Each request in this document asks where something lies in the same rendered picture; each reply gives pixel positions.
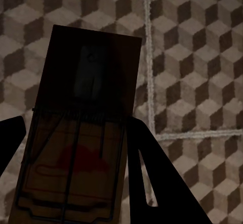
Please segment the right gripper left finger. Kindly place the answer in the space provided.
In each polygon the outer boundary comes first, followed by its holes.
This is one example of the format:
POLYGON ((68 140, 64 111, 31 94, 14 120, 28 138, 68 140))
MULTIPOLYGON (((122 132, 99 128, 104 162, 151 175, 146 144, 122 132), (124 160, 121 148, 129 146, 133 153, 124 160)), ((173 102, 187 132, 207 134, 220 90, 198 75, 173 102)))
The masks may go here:
POLYGON ((0 121, 0 176, 26 136, 22 116, 0 121))

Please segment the mousetrap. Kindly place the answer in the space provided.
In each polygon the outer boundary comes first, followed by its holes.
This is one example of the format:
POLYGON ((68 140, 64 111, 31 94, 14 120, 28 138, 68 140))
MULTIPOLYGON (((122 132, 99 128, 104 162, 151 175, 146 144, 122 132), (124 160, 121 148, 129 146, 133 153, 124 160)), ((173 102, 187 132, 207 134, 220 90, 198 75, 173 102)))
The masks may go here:
POLYGON ((118 224, 142 37, 53 26, 8 224, 118 224))

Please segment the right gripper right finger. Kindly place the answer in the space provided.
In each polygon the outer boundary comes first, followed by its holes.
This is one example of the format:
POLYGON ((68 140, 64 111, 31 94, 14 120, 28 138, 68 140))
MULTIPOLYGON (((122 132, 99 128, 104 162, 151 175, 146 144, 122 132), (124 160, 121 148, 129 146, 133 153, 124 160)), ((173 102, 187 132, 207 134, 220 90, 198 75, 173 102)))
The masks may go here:
POLYGON ((213 224, 146 124, 127 118, 131 224, 213 224), (147 204, 141 151, 158 207, 147 204))

